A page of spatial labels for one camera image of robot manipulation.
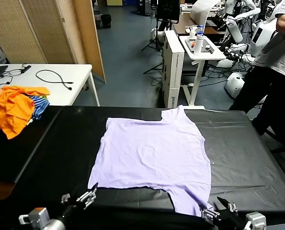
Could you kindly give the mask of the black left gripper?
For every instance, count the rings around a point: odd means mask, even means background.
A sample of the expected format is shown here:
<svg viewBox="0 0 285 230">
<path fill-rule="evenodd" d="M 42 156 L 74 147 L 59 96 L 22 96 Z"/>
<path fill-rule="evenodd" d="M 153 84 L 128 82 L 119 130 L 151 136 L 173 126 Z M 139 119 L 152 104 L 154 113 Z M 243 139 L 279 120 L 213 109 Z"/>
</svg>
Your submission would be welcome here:
<svg viewBox="0 0 285 230">
<path fill-rule="evenodd" d="M 57 219 L 71 219 L 77 213 L 86 210 L 96 199 L 97 187 L 98 183 L 95 183 L 91 189 L 77 199 L 71 199 L 69 193 L 62 195 L 61 204 L 63 208 Z"/>
</svg>

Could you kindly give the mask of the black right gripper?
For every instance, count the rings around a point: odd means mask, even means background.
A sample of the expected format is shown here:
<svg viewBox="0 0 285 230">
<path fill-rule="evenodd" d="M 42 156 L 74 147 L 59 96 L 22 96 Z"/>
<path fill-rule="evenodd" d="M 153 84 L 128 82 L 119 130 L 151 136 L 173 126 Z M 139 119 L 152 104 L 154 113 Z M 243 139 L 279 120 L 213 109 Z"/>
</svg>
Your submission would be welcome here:
<svg viewBox="0 0 285 230">
<path fill-rule="evenodd" d="M 221 197 L 217 197 L 217 199 L 226 209 L 218 212 L 202 209 L 201 217 L 204 221 L 212 223 L 219 230 L 243 230 L 247 222 L 244 218 L 239 217 L 236 204 Z"/>
</svg>

